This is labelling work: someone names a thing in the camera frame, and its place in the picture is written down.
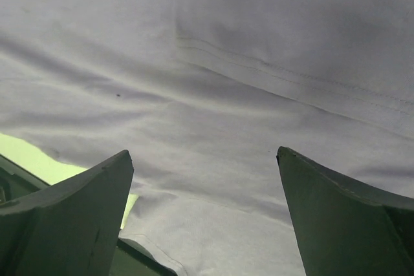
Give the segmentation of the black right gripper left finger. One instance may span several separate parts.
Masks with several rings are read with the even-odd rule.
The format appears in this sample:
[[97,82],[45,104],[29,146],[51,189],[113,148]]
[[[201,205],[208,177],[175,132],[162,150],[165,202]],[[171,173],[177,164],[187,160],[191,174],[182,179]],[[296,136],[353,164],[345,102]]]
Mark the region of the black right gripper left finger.
[[129,151],[1,205],[2,275],[108,275],[133,177]]

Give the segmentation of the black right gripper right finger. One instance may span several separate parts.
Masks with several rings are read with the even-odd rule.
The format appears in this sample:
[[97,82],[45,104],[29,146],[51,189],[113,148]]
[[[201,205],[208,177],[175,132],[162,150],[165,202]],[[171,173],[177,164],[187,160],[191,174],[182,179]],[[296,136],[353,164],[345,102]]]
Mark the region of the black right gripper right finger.
[[412,275],[413,199],[288,147],[277,162],[306,275]]

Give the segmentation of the purple t shirt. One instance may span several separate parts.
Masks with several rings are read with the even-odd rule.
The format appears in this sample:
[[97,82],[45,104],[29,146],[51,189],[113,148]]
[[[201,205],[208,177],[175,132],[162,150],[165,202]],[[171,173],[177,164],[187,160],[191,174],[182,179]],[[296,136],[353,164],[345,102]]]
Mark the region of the purple t shirt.
[[127,149],[121,236],[179,275],[303,275],[279,147],[413,195],[413,0],[1,0],[1,132]]

